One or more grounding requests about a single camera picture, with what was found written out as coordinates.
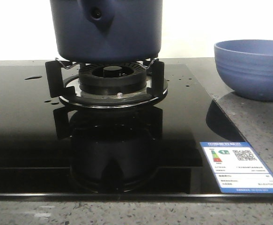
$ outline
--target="blue bowl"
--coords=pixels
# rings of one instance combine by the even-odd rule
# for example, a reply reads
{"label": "blue bowl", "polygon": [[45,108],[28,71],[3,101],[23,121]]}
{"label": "blue bowl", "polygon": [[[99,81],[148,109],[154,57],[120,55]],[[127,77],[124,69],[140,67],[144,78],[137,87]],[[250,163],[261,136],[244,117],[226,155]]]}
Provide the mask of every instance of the blue bowl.
{"label": "blue bowl", "polygon": [[216,69],[238,95],[273,101],[273,40],[231,40],[214,45]]}

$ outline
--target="energy label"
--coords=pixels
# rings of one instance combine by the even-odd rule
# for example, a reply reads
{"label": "energy label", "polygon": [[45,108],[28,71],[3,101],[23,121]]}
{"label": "energy label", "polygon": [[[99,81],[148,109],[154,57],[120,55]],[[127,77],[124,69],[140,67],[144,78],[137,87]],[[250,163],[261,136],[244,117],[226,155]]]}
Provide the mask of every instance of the energy label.
{"label": "energy label", "polygon": [[273,174],[247,142],[201,142],[222,193],[273,193]]}

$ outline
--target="qr code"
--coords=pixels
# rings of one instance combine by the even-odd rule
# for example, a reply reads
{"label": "qr code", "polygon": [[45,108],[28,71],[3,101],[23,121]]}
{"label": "qr code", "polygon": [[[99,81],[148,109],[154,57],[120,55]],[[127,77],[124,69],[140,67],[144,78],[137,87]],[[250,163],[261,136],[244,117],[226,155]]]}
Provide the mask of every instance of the qr code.
{"label": "qr code", "polygon": [[257,161],[255,155],[250,150],[233,150],[238,161]]}

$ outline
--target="white wall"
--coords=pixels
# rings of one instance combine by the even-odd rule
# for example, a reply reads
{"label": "white wall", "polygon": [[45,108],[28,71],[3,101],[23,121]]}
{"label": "white wall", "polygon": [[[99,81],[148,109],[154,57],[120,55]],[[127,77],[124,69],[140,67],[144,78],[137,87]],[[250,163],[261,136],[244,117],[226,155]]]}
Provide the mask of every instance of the white wall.
{"label": "white wall", "polygon": [[[210,57],[227,39],[273,39],[273,0],[163,0],[160,58]],[[49,0],[0,0],[0,60],[58,56]]]}

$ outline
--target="speckled countertop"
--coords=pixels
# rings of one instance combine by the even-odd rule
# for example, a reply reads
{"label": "speckled countertop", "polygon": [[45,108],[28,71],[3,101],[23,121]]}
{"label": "speckled countertop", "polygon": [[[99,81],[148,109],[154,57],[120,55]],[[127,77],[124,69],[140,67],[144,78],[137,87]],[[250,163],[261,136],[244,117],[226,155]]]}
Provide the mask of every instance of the speckled countertop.
{"label": "speckled countertop", "polygon": [[[188,66],[273,172],[273,102],[235,95],[217,75],[213,58],[164,61]],[[0,224],[273,225],[273,203],[0,201]]]}

